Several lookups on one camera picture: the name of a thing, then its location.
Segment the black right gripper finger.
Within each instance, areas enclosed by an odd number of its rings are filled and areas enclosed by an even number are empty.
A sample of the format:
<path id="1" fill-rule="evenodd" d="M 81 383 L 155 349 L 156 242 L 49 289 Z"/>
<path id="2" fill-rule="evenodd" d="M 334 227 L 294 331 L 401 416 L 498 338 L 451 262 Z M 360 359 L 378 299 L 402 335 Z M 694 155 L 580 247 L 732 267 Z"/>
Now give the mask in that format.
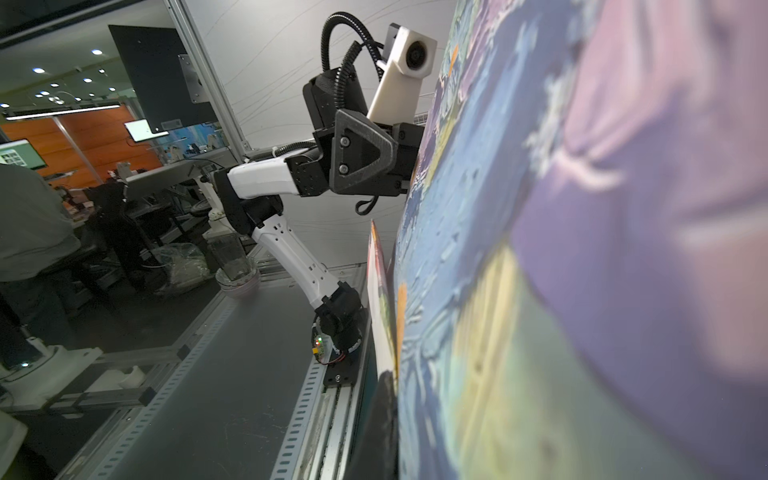
<path id="1" fill-rule="evenodd" d="M 396 381 L 393 371 L 378 379 L 369 416 L 356 442 L 344 479 L 399 478 L 399 431 Z"/>

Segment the floral print paper bag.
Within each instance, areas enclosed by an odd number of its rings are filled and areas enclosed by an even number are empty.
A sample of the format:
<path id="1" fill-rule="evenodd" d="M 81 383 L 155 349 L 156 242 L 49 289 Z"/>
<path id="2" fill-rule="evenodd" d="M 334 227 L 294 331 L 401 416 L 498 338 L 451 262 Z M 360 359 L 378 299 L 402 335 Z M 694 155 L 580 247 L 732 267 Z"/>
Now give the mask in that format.
<path id="1" fill-rule="evenodd" d="M 401 478 L 765 478 L 766 3 L 459 2 L 393 260 Z"/>

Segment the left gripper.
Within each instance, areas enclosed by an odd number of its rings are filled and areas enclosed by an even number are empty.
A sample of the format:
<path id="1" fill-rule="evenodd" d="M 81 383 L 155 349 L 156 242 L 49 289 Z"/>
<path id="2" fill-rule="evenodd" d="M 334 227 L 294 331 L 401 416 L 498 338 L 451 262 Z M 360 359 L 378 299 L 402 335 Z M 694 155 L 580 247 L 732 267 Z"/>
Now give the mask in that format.
<path id="1" fill-rule="evenodd" d="M 408 191 L 424 127 L 371 121 L 342 109 L 313 133 L 329 189 L 339 195 L 396 197 Z"/>

